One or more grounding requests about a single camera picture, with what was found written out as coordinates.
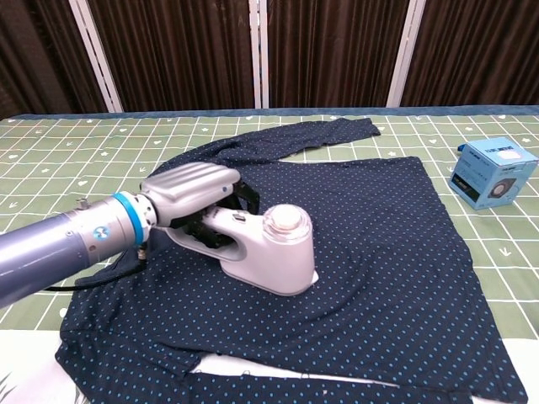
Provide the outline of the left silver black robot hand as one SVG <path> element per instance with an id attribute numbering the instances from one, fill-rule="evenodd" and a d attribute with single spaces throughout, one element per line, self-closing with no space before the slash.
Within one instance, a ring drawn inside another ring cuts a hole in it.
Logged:
<path id="1" fill-rule="evenodd" d="M 176 243 L 191 243 L 209 251 L 233 244 L 222 231 L 204 223 L 216 207 L 259 213 L 259 193 L 234 168 L 209 162 L 191 162 L 153 174 L 140 185 L 157 215 L 157 227 Z"/>

